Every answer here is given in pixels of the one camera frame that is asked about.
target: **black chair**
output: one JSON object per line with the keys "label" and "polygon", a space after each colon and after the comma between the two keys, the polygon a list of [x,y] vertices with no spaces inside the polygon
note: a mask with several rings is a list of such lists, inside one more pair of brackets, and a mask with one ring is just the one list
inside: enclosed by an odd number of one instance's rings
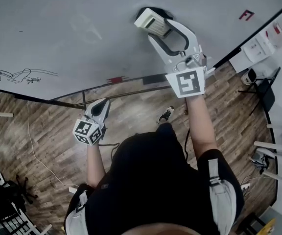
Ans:
{"label": "black chair", "polygon": [[[253,93],[257,94],[259,101],[254,107],[254,109],[251,111],[250,115],[254,112],[254,110],[257,108],[259,104],[262,105],[265,112],[269,112],[269,110],[272,108],[273,104],[275,103],[275,95],[272,90],[272,85],[280,71],[280,67],[276,70],[274,76],[272,78],[258,78],[255,80],[253,84],[246,90],[246,91],[238,91],[240,93]],[[252,86],[255,88],[255,92],[249,91]]]}
{"label": "black chair", "polygon": [[258,232],[251,226],[251,224],[256,221],[258,222],[262,227],[264,227],[266,224],[258,218],[254,213],[249,214],[244,218],[244,220],[240,223],[238,226],[238,230],[244,231],[246,235],[253,235],[257,234]]}

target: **laminate floor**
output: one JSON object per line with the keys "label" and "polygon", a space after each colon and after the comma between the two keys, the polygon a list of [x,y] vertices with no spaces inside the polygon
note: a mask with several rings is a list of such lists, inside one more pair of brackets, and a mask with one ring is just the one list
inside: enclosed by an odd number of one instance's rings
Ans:
{"label": "laminate floor", "polygon": [[[214,124],[218,146],[240,183],[258,177],[259,172],[248,160],[255,150],[253,142],[271,142],[261,107],[249,116],[257,102],[253,94],[240,94],[245,86],[229,63],[216,70],[206,82],[205,99]],[[86,99],[96,99],[128,91],[143,89],[141,81],[111,85],[86,92]],[[82,94],[62,98],[61,101],[80,103]],[[171,121],[179,142],[184,146],[188,131],[188,117],[184,115],[183,99],[171,89],[147,92],[112,99],[107,132],[101,143],[122,142],[135,133],[154,131],[157,117],[167,106],[175,107]],[[13,118],[0,117],[0,168],[7,180],[15,181],[16,174],[29,178],[29,190],[39,198],[27,204],[27,213],[41,229],[53,225],[51,234],[63,234],[64,216],[71,199],[68,186],[61,184],[44,166],[34,159],[28,136],[27,101],[0,93],[0,112],[12,112]],[[45,163],[65,184],[86,181],[86,146],[75,141],[72,129],[82,110],[29,103],[29,124],[36,157]],[[111,164],[111,147],[101,147],[105,168]],[[192,143],[187,144],[188,162],[196,168]],[[275,170],[271,162],[270,170]],[[276,197],[276,182],[270,178],[255,178],[245,198],[245,208],[238,219],[250,212],[260,215]]]}

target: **sneaker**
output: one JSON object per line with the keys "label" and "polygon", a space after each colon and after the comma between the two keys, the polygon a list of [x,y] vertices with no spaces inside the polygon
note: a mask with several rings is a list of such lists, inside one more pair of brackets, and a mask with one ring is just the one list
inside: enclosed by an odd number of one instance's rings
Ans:
{"label": "sneaker", "polygon": [[169,118],[174,114],[175,108],[172,106],[169,106],[166,111],[160,115],[160,117],[157,119],[156,123],[160,124],[160,121],[162,118],[165,118],[167,121]]}

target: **white strap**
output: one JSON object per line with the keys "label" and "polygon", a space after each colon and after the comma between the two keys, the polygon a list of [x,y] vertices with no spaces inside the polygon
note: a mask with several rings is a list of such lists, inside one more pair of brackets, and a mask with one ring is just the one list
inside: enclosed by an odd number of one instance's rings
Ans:
{"label": "white strap", "polygon": [[213,219],[221,235],[227,235],[234,223],[236,213],[236,194],[232,184],[220,180],[218,160],[209,160],[210,199]]}
{"label": "white strap", "polygon": [[86,209],[73,210],[65,222],[67,235],[89,235],[86,222]]}
{"label": "white strap", "polygon": [[217,159],[209,160],[209,172],[210,172],[210,183],[213,185],[216,183],[216,181],[219,180]]}
{"label": "white strap", "polygon": [[86,204],[86,202],[88,201],[86,190],[79,196],[79,200],[80,200],[81,205]]}

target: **red sticker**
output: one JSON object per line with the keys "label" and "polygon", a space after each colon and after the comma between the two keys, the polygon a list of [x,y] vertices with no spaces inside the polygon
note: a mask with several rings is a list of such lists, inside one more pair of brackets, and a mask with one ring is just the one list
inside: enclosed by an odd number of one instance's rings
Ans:
{"label": "red sticker", "polygon": [[274,30],[276,31],[277,35],[280,34],[280,30],[278,29],[278,27],[276,25],[274,26]]}
{"label": "red sticker", "polygon": [[254,15],[254,12],[249,11],[249,10],[245,10],[242,15],[239,17],[239,19],[241,20],[243,17],[248,16],[245,21],[248,21],[252,16]]}
{"label": "red sticker", "polygon": [[125,76],[113,77],[113,78],[106,79],[106,81],[107,83],[111,83],[111,84],[120,83],[123,81],[124,77]]}

